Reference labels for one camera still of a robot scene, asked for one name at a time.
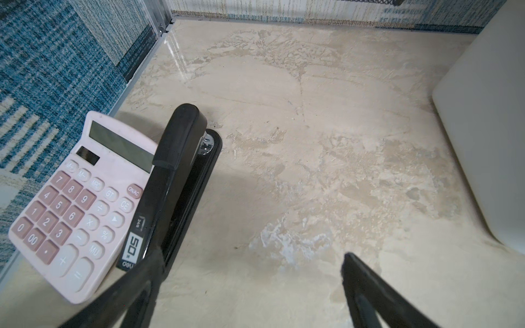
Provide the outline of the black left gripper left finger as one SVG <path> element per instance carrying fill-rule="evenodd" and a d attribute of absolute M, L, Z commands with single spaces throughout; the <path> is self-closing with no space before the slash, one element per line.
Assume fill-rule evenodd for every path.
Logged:
<path fill-rule="evenodd" d="M 62 327 L 148 327 L 164 273 L 157 248 Z"/>

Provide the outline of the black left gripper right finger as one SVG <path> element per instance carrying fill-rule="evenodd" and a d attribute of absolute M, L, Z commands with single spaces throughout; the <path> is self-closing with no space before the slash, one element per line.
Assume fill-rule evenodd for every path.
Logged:
<path fill-rule="evenodd" d="M 354 253 L 341 267 L 343 288 L 354 327 L 436 327 Z"/>

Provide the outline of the white plastic storage bin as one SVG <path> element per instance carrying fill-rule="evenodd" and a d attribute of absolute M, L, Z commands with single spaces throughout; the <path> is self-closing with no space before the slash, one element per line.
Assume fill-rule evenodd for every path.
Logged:
<path fill-rule="evenodd" d="M 499 9 L 432 98 L 489 231 L 523 252 L 523 1 Z"/>

